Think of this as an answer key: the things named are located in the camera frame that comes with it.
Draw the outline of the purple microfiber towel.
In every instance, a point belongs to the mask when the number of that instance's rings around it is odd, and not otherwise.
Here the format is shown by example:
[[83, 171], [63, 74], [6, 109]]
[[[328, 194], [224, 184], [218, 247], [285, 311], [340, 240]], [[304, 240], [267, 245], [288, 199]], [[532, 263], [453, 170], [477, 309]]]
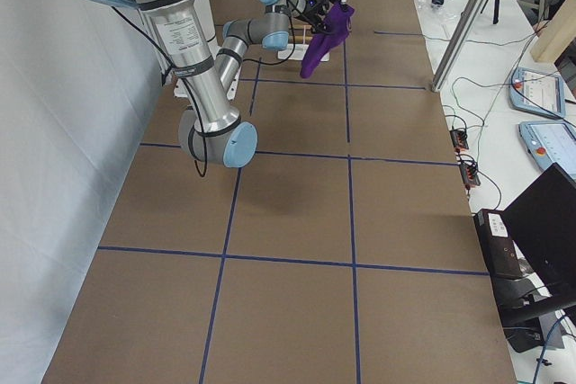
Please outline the purple microfiber towel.
[[325, 15], [310, 13], [313, 37], [301, 61], [301, 78], [310, 78], [321, 59], [346, 40], [354, 13], [347, 4], [333, 4]]

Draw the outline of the black mini computer box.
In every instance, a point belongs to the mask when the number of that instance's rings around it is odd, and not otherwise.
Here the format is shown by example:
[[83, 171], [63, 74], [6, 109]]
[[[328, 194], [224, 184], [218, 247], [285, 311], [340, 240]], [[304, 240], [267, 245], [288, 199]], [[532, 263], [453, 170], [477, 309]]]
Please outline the black mini computer box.
[[500, 210], [479, 210], [473, 217], [485, 265], [491, 277], [518, 280], [523, 277], [518, 254]]

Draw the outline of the upper blue teach pendant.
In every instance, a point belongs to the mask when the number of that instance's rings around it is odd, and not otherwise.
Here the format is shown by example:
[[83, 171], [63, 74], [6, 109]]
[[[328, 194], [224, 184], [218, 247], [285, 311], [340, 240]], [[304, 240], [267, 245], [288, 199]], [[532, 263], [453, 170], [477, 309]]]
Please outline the upper blue teach pendant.
[[564, 81], [559, 75], [517, 67], [509, 81], [513, 108], [550, 119], [564, 118]]

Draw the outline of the upper black orange hub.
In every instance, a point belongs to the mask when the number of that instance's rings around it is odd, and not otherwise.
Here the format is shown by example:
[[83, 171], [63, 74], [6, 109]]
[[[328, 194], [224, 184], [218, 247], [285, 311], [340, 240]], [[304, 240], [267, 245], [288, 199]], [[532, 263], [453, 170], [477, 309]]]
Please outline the upper black orange hub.
[[465, 129], [451, 129], [449, 133], [456, 153], [469, 149], [467, 141], [468, 134]]

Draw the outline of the white towel rack base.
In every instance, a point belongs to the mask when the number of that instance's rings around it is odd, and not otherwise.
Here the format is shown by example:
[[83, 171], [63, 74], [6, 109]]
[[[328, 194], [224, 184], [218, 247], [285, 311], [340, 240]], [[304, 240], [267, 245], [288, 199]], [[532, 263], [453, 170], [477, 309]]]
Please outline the white towel rack base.
[[322, 63], [328, 62], [330, 55], [324, 52], [320, 55], [320, 49], [313, 47], [311, 44], [289, 43], [287, 48], [280, 50], [276, 54], [278, 60], [293, 60], [303, 63]]

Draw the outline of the lower blue teach pendant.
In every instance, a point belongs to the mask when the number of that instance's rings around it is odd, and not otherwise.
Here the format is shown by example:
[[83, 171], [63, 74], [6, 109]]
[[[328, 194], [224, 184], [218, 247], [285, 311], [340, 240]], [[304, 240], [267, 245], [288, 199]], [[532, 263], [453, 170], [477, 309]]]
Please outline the lower blue teach pendant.
[[575, 179], [575, 128], [567, 121], [523, 121], [518, 132], [536, 165], [545, 171], [553, 163]]

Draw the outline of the black monitor stand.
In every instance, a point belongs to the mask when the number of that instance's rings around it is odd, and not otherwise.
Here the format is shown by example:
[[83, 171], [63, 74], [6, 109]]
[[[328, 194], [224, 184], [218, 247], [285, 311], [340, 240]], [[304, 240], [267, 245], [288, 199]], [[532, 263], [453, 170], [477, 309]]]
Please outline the black monitor stand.
[[552, 329], [555, 313], [570, 313], [575, 308], [575, 289], [557, 283], [547, 287], [549, 294], [538, 292], [528, 279], [491, 278], [500, 323], [508, 343], [516, 353], [543, 346]]

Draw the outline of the blue teach pendant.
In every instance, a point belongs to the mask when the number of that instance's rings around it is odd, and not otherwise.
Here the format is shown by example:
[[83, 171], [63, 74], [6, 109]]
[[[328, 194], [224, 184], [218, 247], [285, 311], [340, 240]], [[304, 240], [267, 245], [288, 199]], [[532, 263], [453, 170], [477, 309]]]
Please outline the blue teach pendant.
[[550, 119], [564, 118], [564, 81], [559, 75], [517, 67], [509, 81], [513, 108]]
[[518, 132], [536, 165], [545, 171], [553, 163], [575, 179], [575, 128], [567, 121], [523, 121]]

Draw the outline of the aluminium frame post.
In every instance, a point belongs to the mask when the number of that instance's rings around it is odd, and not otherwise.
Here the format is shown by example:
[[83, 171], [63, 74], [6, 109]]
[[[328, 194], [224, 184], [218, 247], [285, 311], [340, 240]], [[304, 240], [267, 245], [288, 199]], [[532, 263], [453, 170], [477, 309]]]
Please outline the aluminium frame post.
[[431, 90], [433, 92], [439, 92], [446, 82], [469, 36], [473, 22], [486, 1], [468, 0], [431, 82]]

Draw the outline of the short wooden rack rod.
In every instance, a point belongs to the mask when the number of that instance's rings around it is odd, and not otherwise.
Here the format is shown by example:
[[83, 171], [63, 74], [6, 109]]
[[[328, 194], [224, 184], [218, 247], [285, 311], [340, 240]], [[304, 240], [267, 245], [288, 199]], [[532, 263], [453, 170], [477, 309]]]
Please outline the short wooden rack rod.
[[311, 34], [290, 34], [289, 35], [289, 41], [290, 42], [295, 42], [295, 43], [302, 43], [302, 44], [307, 44], [310, 43], [312, 40], [313, 36]]

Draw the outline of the black computer monitor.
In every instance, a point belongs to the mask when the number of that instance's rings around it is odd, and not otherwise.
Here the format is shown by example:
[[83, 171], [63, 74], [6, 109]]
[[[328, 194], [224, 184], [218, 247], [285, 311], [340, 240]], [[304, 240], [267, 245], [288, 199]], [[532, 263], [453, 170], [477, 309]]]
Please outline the black computer monitor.
[[551, 164], [503, 210], [508, 233], [553, 292], [575, 288], [575, 181]]

